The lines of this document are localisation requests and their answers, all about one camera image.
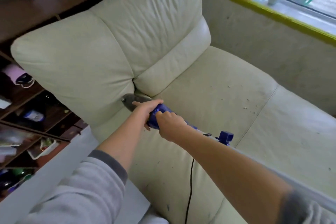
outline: person's right hand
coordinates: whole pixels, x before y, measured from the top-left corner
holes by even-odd
[[[155,117],[160,127],[160,136],[167,141],[173,141],[181,130],[189,127],[181,116],[173,112],[166,111],[162,113],[158,111]]]

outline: black cable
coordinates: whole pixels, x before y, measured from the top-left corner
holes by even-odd
[[[188,206],[187,206],[187,212],[185,213],[185,220],[184,220],[184,224],[187,224],[187,220],[188,220],[188,212],[189,212],[189,206],[190,206],[190,201],[191,201],[191,195],[193,193],[193,166],[194,166],[194,161],[195,159],[192,159],[192,163],[191,163],[191,170],[190,170],[190,195],[189,195],[189,201],[188,201]]]

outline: sofa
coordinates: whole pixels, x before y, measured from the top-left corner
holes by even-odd
[[[336,197],[336,119],[210,44],[202,0],[104,0],[18,38],[11,51],[100,142],[130,114],[121,97],[136,92],[206,133],[234,133],[232,147]],[[143,131],[129,179],[172,224],[184,222],[192,159]],[[188,223],[210,222],[245,223],[195,162]]]

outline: sleeve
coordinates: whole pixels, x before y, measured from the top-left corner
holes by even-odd
[[[336,222],[319,204],[294,191],[283,200],[278,224],[336,224]]]
[[[127,172],[107,153],[93,150],[65,185],[59,185],[20,224],[112,224],[122,204]]]

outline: person's right arm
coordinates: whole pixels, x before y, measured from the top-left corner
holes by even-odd
[[[160,135],[195,158],[247,223],[303,223],[307,218],[305,200],[261,164],[197,132],[174,113],[158,112],[156,119]]]

